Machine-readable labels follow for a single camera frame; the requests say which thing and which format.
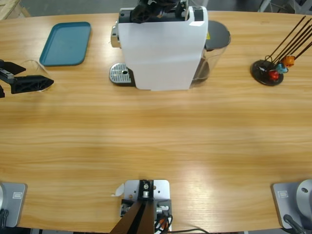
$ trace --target black lid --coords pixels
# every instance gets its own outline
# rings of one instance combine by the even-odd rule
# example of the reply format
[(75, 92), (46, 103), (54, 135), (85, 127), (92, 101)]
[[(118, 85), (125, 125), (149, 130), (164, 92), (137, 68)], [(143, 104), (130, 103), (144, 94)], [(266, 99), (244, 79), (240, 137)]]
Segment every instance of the black lid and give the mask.
[(222, 49), (230, 44), (231, 34), (222, 23), (209, 21), (208, 31), (210, 39), (206, 40), (206, 50)]

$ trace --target white label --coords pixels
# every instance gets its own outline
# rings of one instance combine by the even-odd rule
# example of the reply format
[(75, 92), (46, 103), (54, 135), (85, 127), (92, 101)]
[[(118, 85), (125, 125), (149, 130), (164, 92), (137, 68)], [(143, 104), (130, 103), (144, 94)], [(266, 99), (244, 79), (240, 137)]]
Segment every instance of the white label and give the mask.
[(14, 192), (13, 199), (21, 199), (23, 197), (23, 193)]
[(278, 197), (280, 198), (288, 197), (287, 191), (278, 191)]

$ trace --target teal plastic tray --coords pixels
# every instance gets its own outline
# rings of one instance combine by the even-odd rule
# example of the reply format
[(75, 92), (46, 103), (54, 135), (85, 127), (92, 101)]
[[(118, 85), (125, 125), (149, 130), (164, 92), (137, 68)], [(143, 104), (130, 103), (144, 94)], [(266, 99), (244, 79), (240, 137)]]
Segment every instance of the teal plastic tray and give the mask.
[(84, 61), (91, 25), (88, 22), (58, 23), (52, 28), (40, 56), (44, 66), (78, 65)]

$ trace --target black round base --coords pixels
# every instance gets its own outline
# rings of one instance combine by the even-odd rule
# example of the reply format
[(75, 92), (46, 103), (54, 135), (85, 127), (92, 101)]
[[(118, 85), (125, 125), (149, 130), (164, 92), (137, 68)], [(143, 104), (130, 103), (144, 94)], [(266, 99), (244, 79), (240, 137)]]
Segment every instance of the black round base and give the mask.
[(284, 75), (279, 74), (278, 80), (271, 80), (268, 71), (273, 70), (274, 66), (275, 64), (270, 61), (259, 60), (253, 63), (253, 65), (250, 68), (250, 72), (253, 78), (259, 83), (268, 86), (276, 86), (281, 82), (283, 82)]

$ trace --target wood grain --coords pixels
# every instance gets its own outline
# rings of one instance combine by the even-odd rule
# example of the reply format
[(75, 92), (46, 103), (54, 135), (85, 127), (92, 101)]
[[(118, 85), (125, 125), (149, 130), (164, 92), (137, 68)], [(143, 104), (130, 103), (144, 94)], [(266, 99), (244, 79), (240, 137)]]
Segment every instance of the wood grain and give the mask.
[(43, 93), (0, 100), (0, 180), (28, 184), (20, 225), (109, 232), (129, 179), (167, 179), (174, 230), (278, 228), (270, 186), (312, 177), (312, 52), (276, 87), (250, 65), (270, 54), (301, 16), (210, 12), (232, 42), (200, 87), (150, 92), (109, 82), (122, 62), (110, 46), (117, 14), (0, 22), (1, 58), (38, 60), (53, 25), (88, 21), (83, 64), (48, 68)]

